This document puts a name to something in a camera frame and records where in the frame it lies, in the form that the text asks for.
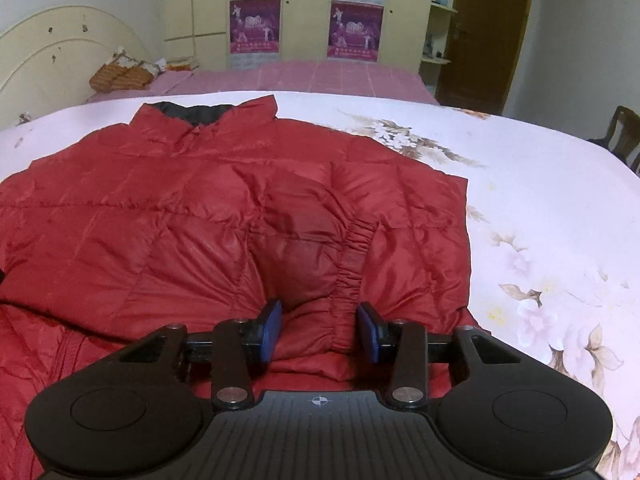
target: round pad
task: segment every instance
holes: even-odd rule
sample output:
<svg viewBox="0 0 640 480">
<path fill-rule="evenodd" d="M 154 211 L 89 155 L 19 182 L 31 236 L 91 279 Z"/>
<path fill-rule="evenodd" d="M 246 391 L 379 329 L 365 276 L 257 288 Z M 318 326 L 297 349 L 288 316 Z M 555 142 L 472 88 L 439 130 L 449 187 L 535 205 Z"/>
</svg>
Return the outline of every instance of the round pad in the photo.
<svg viewBox="0 0 640 480">
<path fill-rule="evenodd" d="M 184 384 L 91 388 L 54 384 L 30 404 L 25 429 L 49 466 L 78 476 L 129 476 L 169 461 L 202 426 Z"/>
<path fill-rule="evenodd" d="M 105 388 L 79 397 L 71 416 L 88 430 L 114 431 L 135 424 L 146 412 L 146 404 L 136 392 Z"/>
<path fill-rule="evenodd" d="M 494 415 L 512 430 L 546 433 L 566 421 L 562 400 L 532 390 L 503 394 L 494 402 Z"/>
<path fill-rule="evenodd" d="M 442 398 L 436 424 L 457 452 L 499 476 L 583 471 L 609 441 L 609 410 L 588 388 L 548 371 L 486 366 Z"/>
</svg>

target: wardrobe door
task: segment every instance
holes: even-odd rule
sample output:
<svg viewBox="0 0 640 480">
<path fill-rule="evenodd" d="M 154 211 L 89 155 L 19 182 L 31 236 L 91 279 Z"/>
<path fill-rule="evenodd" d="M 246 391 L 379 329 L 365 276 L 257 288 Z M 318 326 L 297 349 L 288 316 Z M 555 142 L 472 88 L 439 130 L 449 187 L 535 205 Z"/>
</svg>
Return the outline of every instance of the wardrobe door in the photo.
<svg viewBox="0 0 640 480">
<path fill-rule="evenodd" d="M 331 0 L 282 0 L 282 60 L 326 59 Z"/>
<path fill-rule="evenodd" d="M 206 70 L 226 70 L 229 0 L 163 0 L 164 55 L 194 56 Z"/>
<path fill-rule="evenodd" d="M 417 73 L 431 0 L 386 0 L 378 62 Z"/>
</svg>

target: bed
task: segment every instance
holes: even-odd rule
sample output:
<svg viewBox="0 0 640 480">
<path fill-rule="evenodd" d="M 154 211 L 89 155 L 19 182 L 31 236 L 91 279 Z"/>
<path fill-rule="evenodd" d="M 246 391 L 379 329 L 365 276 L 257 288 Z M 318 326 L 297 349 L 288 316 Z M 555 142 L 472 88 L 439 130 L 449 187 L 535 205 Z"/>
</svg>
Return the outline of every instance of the bed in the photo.
<svg viewBox="0 0 640 480">
<path fill-rule="evenodd" d="M 95 94 L 87 102 L 238 90 L 314 92 L 438 104 L 420 77 L 408 70 L 341 61 L 274 62 L 242 71 L 167 71 L 151 82 L 146 90 L 116 90 L 108 94 Z"/>
<path fill-rule="evenodd" d="M 260 91 L 172 96 L 240 104 Z M 602 148 L 468 110 L 276 92 L 280 118 L 368 136 L 468 179 L 469 310 L 496 337 L 600 394 L 614 432 L 598 471 L 640 472 L 640 180 Z M 0 132 L 0 180 L 89 132 L 128 122 L 146 96 L 68 108 Z"/>
</svg>

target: poster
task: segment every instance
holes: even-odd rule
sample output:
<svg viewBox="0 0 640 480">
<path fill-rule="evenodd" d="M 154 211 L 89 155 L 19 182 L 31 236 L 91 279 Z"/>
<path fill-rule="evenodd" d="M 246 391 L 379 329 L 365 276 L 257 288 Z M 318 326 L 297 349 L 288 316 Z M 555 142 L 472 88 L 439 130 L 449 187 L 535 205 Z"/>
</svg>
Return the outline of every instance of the poster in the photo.
<svg viewBox="0 0 640 480">
<path fill-rule="evenodd" d="M 383 7 L 333 2 L 328 57 L 377 61 Z"/>
<path fill-rule="evenodd" d="M 231 68 L 254 68 L 280 57 L 280 0 L 232 0 L 229 11 Z"/>
</svg>

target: blue gripper pad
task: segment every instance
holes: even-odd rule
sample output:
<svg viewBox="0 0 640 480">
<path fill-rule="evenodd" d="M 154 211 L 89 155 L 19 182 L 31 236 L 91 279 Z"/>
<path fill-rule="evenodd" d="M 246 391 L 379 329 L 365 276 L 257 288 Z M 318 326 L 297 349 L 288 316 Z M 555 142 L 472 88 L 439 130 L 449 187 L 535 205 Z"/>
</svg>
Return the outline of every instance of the blue gripper pad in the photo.
<svg viewBox="0 0 640 480">
<path fill-rule="evenodd" d="M 362 305 L 358 306 L 356 316 L 358 318 L 360 341 L 364 348 L 365 355 L 367 356 L 367 360 L 370 363 L 377 364 L 380 358 L 378 330 Z"/>
<path fill-rule="evenodd" d="M 282 326 L 282 303 L 276 301 L 273 310 L 269 314 L 262 330 L 262 343 L 260 345 L 260 362 L 268 363 L 276 348 L 280 329 Z"/>
</svg>

